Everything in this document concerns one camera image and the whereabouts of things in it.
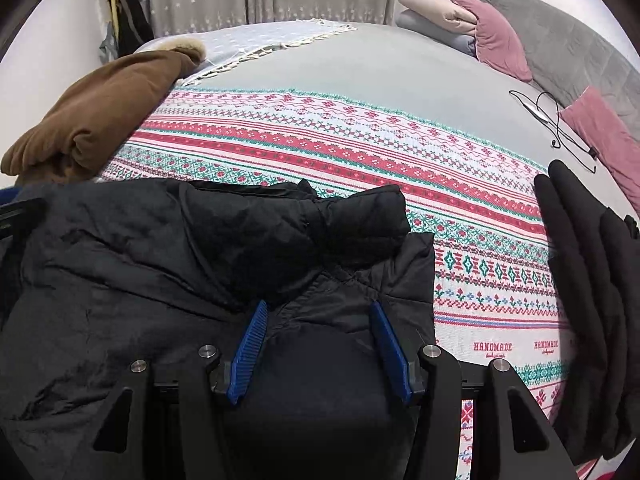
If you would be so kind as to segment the black quilted puffer jacket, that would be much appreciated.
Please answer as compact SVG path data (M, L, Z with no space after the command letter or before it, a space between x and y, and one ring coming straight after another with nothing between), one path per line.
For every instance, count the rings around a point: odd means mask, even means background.
M6 479L232 474L213 396L241 313L219 297L179 180L32 185L21 295L1 319Z

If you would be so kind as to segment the brown fur-trimmed coat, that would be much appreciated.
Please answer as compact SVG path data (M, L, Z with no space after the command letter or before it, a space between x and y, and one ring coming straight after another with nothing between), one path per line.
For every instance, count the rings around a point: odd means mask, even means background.
M94 70L11 145L1 159L2 174L18 185L96 177L175 83L205 58L201 40L178 37Z

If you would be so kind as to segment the patterned red green bedspread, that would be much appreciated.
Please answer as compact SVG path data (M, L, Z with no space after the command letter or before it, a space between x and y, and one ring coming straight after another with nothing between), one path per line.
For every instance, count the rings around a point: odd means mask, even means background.
M509 454L525 477L550 434L529 399L558 406L568 322L534 196L542 171L465 133L341 96L177 90L119 147L107 181L180 179L198 198L195 235L219 297L241 313L213 396L245 478L395 479L414 474L422 348L458 357L460 419L440 442L445 477L497 470L483 379L499 362L529 386L509 394ZM268 328L245 396L231 361L261 301ZM409 365L402 404L385 376L369 309L384 309Z

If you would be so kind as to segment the black folded coat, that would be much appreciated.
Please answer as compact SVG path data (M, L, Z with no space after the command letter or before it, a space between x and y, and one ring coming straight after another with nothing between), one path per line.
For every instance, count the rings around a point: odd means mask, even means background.
M534 191L575 336L553 428L574 464L609 460L639 437L639 226L560 160L535 177Z

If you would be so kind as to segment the light blue fringed blanket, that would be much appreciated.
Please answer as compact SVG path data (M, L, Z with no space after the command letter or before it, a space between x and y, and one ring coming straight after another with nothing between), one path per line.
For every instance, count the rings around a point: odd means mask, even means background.
M213 78L233 70L243 62L258 60L277 50L306 46L356 29L353 24L322 18L260 23L157 38L144 44L137 53L158 50L172 40L198 40L206 50L204 61L195 74L187 76L182 83L183 86L193 86L203 79Z

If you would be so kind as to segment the grey bed sheet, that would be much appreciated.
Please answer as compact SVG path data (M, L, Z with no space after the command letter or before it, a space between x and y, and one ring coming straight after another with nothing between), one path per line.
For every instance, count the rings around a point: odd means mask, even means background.
M277 50L194 81L206 89L291 90L335 94L477 136L541 166L561 159L602 204L633 214L608 170L576 148L552 148L552 133L516 97L550 117L555 105L539 87L408 30L359 24L346 32Z

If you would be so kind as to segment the pink pillow by headboard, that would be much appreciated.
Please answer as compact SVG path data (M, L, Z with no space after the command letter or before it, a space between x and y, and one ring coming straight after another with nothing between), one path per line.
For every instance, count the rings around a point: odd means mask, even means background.
M579 98L560 111L565 122L590 148L596 151L635 211L639 211L640 150L623 121L602 98L588 86Z

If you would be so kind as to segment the grey folded blanket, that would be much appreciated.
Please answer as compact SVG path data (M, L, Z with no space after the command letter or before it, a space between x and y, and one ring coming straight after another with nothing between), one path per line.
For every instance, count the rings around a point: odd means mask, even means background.
M476 44L473 36L448 32L414 11L402 11L396 18L395 24L400 28L417 32L441 44L446 44L446 46L464 54L476 56Z

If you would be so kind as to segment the pink pillow near blankets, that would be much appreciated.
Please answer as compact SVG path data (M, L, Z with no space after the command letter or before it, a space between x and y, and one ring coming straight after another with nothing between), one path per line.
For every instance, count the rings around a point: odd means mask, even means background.
M533 80L518 34L508 20L489 3L450 0L476 17L476 57L498 72L523 82Z

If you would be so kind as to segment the grey padded headboard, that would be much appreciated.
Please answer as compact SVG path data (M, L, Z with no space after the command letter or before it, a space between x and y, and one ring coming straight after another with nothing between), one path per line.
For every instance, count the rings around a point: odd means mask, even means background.
M639 137L639 72L577 18L541 0L480 0L518 34L536 84L564 107L587 87L599 91L634 139Z

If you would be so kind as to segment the beige folded blanket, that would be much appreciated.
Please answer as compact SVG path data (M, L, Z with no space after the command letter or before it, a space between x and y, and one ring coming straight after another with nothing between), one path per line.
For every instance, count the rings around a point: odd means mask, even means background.
M399 3L448 32L476 35L477 17L451 0L399 0Z

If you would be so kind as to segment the dark clothes hanging on wall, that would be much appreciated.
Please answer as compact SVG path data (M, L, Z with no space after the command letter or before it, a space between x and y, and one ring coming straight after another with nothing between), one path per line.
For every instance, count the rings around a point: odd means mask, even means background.
M106 1L106 35L100 44L102 64L134 53L154 38L149 0Z

